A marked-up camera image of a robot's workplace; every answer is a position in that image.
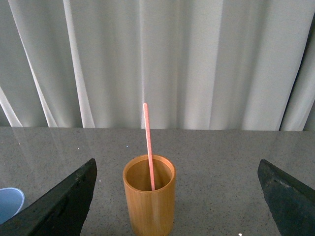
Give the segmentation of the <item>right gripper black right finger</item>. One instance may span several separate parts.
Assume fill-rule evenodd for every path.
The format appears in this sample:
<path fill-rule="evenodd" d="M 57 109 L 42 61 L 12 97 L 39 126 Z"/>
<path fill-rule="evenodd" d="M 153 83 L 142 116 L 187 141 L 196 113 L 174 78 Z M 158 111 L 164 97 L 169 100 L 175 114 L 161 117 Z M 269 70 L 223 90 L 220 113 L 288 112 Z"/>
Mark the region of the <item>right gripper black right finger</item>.
<path fill-rule="evenodd" d="M 315 191 L 262 159 L 257 175 L 264 199 L 283 236 L 315 234 Z"/>

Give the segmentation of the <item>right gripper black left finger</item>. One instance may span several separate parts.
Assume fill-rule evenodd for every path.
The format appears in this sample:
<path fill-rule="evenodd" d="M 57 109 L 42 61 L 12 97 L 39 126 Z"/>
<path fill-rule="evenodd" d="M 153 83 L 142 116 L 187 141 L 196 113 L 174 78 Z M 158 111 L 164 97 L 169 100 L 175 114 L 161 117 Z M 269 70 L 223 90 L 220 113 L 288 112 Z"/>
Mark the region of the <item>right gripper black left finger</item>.
<path fill-rule="evenodd" d="M 90 159 L 29 207 L 0 226 L 2 236 L 78 236 L 90 210 L 97 177 Z"/>

